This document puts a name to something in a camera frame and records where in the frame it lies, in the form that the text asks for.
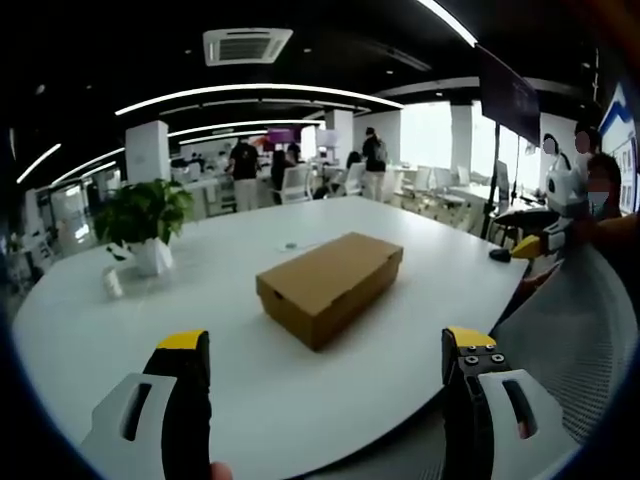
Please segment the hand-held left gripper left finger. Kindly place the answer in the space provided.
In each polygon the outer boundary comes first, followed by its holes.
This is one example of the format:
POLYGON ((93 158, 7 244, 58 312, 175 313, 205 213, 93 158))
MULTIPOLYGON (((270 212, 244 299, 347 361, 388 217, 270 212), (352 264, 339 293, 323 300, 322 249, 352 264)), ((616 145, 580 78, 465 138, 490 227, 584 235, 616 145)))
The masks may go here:
POLYGON ((81 453, 103 479, 209 479, 209 333, 161 341, 93 409, 81 453))

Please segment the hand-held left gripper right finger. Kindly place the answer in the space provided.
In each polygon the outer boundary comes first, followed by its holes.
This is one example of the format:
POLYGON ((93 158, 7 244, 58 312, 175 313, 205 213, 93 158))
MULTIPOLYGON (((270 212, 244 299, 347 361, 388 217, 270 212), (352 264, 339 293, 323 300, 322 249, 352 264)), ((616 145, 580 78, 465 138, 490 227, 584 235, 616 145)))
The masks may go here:
POLYGON ((496 341, 442 331, 445 479, 551 479, 579 450, 559 402, 496 341))

